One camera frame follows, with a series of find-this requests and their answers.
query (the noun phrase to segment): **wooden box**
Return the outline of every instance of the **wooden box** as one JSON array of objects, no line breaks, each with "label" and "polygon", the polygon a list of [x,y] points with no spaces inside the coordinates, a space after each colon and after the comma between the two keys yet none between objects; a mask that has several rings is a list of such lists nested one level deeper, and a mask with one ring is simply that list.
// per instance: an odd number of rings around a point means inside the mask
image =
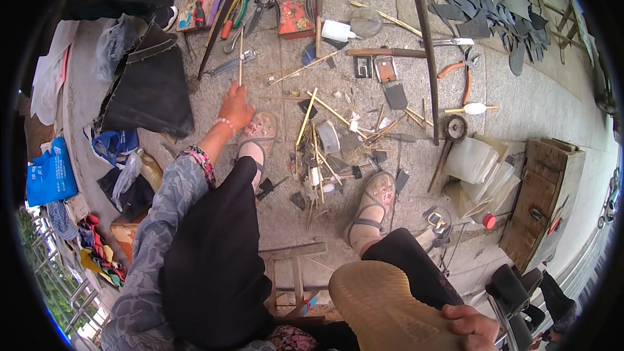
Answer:
[{"label": "wooden box", "polygon": [[[499,243],[523,274],[557,249],[585,164],[585,152],[556,139],[531,139],[526,150],[518,202]],[[558,228],[549,234],[557,220]]]}]

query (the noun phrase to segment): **orange-handled pliers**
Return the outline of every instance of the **orange-handled pliers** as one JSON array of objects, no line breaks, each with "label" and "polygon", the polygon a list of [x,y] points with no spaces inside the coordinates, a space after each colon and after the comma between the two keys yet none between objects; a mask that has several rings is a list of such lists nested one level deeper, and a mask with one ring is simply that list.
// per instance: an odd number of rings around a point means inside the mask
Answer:
[{"label": "orange-handled pliers", "polygon": [[451,72],[454,69],[457,68],[466,68],[466,84],[465,84],[465,88],[464,88],[464,97],[462,98],[462,106],[466,105],[468,103],[468,97],[470,97],[470,91],[471,91],[471,80],[472,80],[472,66],[474,65],[474,63],[477,61],[477,59],[479,58],[479,55],[476,55],[472,58],[469,58],[470,56],[470,50],[471,50],[472,46],[470,46],[468,49],[466,49],[465,53],[464,53],[464,59],[456,64],[451,64],[449,66],[447,66],[446,68],[444,68],[438,75],[437,78],[441,79],[443,77],[446,76],[447,73]]}]

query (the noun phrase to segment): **black shoe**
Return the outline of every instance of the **black shoe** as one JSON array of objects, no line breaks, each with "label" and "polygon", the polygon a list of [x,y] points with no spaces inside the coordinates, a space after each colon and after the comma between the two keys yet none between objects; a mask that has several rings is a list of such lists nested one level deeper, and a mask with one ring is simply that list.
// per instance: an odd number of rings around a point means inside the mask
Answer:
[{"label": "black shoe", "polygon": [[154,10],[152,21],[154,21],[164,32],[169,30],[176,22],[178,9],[176,6],[159,7]]}]

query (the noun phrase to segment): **glue bottle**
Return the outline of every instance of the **glue bottle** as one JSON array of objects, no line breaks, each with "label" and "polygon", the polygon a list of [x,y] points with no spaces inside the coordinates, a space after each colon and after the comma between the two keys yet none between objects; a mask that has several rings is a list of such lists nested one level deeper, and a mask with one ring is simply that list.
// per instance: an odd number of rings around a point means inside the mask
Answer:
[{"label": "glue bottle", "polygon": [[156,160],[145,153],[145,150],[142,148],[136,151],[136,154],[141,158],[141,163],[143,164],[141,167],[141,175],[149,182],[154,192],[157,192],[162,183],[162,169],[160,169]]},{"label": "glue bottle", "polygon": [[321,36],[340,42],[347,42],[349,38],[357,37],[357,35],[351,31],[351,26],[329,19],[327,19],[323,25]]}]

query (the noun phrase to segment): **stone pavement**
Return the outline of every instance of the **stone pavement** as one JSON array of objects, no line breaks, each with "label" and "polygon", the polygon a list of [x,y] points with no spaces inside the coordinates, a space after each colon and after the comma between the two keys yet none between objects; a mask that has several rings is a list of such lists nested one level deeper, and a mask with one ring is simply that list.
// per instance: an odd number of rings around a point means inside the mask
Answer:
[{"label": "stone pavement", "polygon": [[[325,0],[324,18],[338,21],[347,21],[354,9],[350,0]],[[398,17],[410,25],[419,28],[414,7],[414,0],[355,0],[370,5],[391,16]],[[564,0],[546,0],[551,4],[564,7]],[[551,24],[558,18],[554,13],[548,13]],[[442,37],[449,34],[446,26],[433,14],[429,19],[435,36]],[[78,176],[81,191],[88,192],[87,200],[90,208],[100,213],[103,224],[110,223],[115,218],[115,211],[105,200],[93,182],[105,174],[107,167],[92,157],[88,149],[88,142],[77,130],[82,128],[97,115],[99,103],[107,88],[107,84],[93,85],[91,71],[86,61],[93,54],[95,42],[101,30],[102,22],[82,22],[76,35],[74,44],[75,54],[70,62],[70,80],[68,80],[64,105],[68,114],[64,114],[67,126],[74,131],[69,134],[70,151],[74,156],[74,169],[81,171]],[[272,181],[291,175],[288,168],[290,153],[293,150],[294,140],[298,134],[303,119],[300,108],[292,101],[277,99],[261,99],[268,96],[286,96],[289,91],[297,90],[302,93],[319,89],[318,97],[332,106],[344,116],[351,111],[360,113],[360,126],[373,127],[378,113],[366,113],[378,108],[385,102],[382,88],[376,79],[362,79],[357,82],[348,82],[342,75],[353,74],[353,60],[339,53],[334,57],[337,68],[330,69],[323,64],[315,69],[304,70],[301,76],[288,79],[275,86],[265,82],[266,76],[254,78],[255,74],[267,72],[277,68],[299,65],[301,52],[310,38],[298,40],[281,40],[275,31],[276,19],[273,11],[265,12],[255,31],[245,37],[245,48],[254,48],[258,58],[244,66],[243,83],[248,87],[248,96],[258,111],[266,110],[273,113],[278,119],[277,143],[274,145],[266,164],[265,177]],[[189,77],[197,74],[207,32],[189,33],[189,41],[198,59],[191,60],[185,55],[185,66]],[[207,69],[214,68],[224,61],[232,59],[235,54],[226,55],[223,52],[223,42],[215,44]],[[323,44],[324,54],[333,48]],[[373,38],[353,40],[349,48],[379,47],[387,45],[395,48],[419,48],[418,39],[410,32],[387,25],[382,32]],[[525,57],[525,66],[519,77],[511,74],[509,58],[504,53],[501,40],[498,36],[480,40],[473,52],[481,55],[473,70],[472,93],[470,101],[481,102],[487,105],[499,105],[499,110],[488,111],[479,116],[468,116],[469,135],[477,132],[487,136],[497,137],[510,147],[510,154],[514,158],[514,166],[519,176],[524,165],[526,140],[531,137],[557,137],[581,146],[587,152],[585,170],[581,181],[581,190],[575,205],[575,211],[566,228],[562,243],[549,271],[553,275],[561,272],[567,263],[583,246],[590,232],[594,229],[598,212],[602,206],[607,182],[615,167],[617,146],[613,141],[611,118],[598,110],[593,102],[591,92],[591,77],[587,67],[587,55],[576,48],[566,50],[566,65],[560,63],[559,50],[555,42],[546,52],[543,63],[534,65]],[[435,49],[435,58],[438,70],[444,66],[458,62],[462,53],[456,47],[440,47]],[[431,100],[429,95],[429,80],[427,65],[424,59],[396,58],[399,77],[404,85],[410,106],[416,110],[422,109],[422,98],[425,98],[427,112],[430,115]],[[179,141],[174,149],[180,151],[198,140],[211,127],[217,118],[218,109],[223,92],[238,76],[237,71],[221,74],[215,78],[205,77],[199,83],[196,92],[191,95],[191,106],[195,119],[195,131],[188,138]],[[455,71],[438,81],[439,107],[456,108],[461,105],[464,88],[464,74]],[[351,103],[345,99],[333,97],[335,91],[351,96]],[[318,106],[319,114],[314,121],[319,124],[326,119],[336,123],[335,118],[324,108]],[[397,119],[402,112],[391,111],[386,114],[390,119]],[[439,154],[442,149],[434,146],[431,141],[432,129],[427,131],[416,126],[411,121],[403,121],[398,131],[409,133],[419,138],[415,144],[399,144],[394,141],[382,141],[383,147],[395,150],[389,152],[389,159],[382,164],[384,170],[396,173],[399,168],[405,169],[410,179],[398,196],[393,211],[384,222],[383,233],[387,234],[396,228],[408,228],[415,236],[422,231],[426,223],[421,217],[424,210],[433,205],[449,209],[455,223],[451,235],[451,244],[444,257],[444,263],[450,270],[449,280],[463,295],[472,295],[483,288],[489,277],[501,264],[509,262],[503,251],[498,248],[505,223],[513,210],[517,189],[514,190],[499,211],[498,221],[494,229],[485,230],[482,226],[468,223],[467,219],[457,219],[452,210],[450,200],[441,195],[430,195],[427,186],[433,175]],[[141,146],[152,155],[165,169],[172,162],[168,152],[160,145],[163,138],[157,133],[140,129]],[[230,159],[235,157],[235,139],[230,141],[215,166],[218,182],[228,175],[231,165]],[[366,164],[364,158],[347,160],[352,164]],[[326,195],[325,203],[319,204],[319,215],[306,224],[307,212],[302,212],[289,201],[293,192],[299,190],[299,185],[290,179],[282,184],[258,205],[258,222],[260,226],[260,248],[274,249],[300,244],[309,244],[316,241],[327,242],[329,252],[302,261],[303,281],[306,287],[326,286],[334,269],[341,264],[357,259],[355,253],[342,241],[341,234],[349,220],[355,215],[363,185],[366,178],[372,174],[367,169],[364,179],[350,180],[344,194],[332,192]],[[439,262],[441,250],[432,252],[436,263]],[[292,271],[288,261],[282,261],[277,266],[277,286],[291,289]]]}]

